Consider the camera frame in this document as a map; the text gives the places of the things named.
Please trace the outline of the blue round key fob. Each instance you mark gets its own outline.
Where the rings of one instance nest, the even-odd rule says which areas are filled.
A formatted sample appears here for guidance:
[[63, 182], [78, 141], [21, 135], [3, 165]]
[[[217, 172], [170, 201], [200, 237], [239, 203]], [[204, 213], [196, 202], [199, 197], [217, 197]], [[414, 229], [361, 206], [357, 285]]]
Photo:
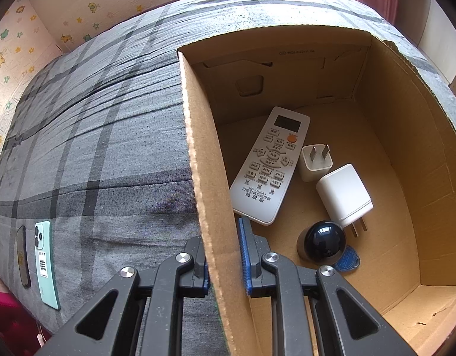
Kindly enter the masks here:
[[341, 258], [333, 264], [338, 272], [352, 272], [360, 266], [360, 256], [356, 250], [347, 245]]

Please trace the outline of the large white power adapter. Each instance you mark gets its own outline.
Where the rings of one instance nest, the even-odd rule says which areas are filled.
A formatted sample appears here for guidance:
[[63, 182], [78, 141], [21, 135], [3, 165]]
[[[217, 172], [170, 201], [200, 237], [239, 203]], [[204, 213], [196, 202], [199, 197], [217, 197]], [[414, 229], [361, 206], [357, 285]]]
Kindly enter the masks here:
[[362, 218], [374, 205], [351, 163], [324, 175], [316, 184], [316, 190], [330, 220], [343, 229], [350, 227], [355, 238], [359, 237], [358, 226], [367, 230]]

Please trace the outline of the small white charger plug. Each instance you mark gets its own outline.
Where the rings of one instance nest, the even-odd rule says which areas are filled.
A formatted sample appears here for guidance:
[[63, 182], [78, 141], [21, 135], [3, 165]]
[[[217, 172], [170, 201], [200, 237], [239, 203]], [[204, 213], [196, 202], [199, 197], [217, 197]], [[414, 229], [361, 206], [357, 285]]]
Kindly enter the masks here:
[[329, 145], [305, 145], [300, 151], [297, 168], [303, 182], [318, 181], [333, 167]]

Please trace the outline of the cardboard box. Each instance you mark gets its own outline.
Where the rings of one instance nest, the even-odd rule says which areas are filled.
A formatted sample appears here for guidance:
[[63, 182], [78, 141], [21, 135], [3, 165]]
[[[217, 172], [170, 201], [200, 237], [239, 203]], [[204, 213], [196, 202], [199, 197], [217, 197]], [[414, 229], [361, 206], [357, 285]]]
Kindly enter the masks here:
[[456, 355], [456, 126], [394, 43], [263, 27], [178, 50], [231, 355]]

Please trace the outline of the white air conditioner remote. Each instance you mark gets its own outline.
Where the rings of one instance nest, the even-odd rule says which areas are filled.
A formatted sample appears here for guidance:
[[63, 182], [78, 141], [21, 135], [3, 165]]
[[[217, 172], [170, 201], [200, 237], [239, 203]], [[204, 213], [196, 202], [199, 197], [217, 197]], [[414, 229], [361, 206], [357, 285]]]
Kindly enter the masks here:
[[229, 192], [233, 211], [261, 225], [271, 225], [281, 207], [311, 118], [274, 107]]

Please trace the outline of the mint green smartphone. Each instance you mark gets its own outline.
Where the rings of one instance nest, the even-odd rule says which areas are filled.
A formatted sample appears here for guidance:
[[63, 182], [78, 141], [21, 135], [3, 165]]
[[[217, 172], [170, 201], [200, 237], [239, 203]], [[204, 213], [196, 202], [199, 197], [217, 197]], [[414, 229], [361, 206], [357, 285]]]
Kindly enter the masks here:
[[60, 304], [53, 271], [51, 223], [48, 220], [35, 224], [34, 248], [40, 298], [45, 305], [59, 310]]

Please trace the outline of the grey plaid bed sheet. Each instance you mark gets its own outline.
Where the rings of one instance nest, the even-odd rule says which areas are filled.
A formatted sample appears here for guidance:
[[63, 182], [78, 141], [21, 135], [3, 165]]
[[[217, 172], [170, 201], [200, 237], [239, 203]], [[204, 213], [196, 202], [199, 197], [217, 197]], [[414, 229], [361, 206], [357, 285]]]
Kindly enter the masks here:
[[[178, 50], [263, 27], [342, 27], [392, 42], [439, 96], [456, 98], [421, 52], [351, 0], [182, 0], [131, 18], [50, 62], [17, 105], [0, 159], [0, 278], [47, 330], [58, 331], [127, 265], [155, 268], [201, 236]], [[51, 223], [60, 309], [39, 294], [37, 222]], [[26, 228], [31, 286], [20, 281]], [[215, 290], [185, 305], [184, 355], [231, 355]]]

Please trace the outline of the dark brown phone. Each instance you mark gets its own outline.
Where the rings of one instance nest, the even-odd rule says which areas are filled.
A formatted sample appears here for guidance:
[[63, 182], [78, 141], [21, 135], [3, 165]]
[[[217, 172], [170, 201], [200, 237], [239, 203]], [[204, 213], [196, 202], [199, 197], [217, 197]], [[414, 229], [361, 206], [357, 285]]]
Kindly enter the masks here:
[[28, 258], [26, 250], [26, 228], [20, 226], [16, 232], [17, 260], [20, 272], [20, 281], [24, 288], [31, 286], [31, 279], [28, 269]]

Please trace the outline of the white wardrobe cabinet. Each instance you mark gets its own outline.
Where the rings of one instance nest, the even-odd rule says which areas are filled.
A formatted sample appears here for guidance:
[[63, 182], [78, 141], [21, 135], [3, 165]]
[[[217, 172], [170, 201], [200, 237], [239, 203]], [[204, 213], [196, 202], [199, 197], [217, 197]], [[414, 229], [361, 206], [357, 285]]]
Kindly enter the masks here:
[[395, 27], [438, 70], [456, 96], [456, 29], [436, 0], [398, 0]]

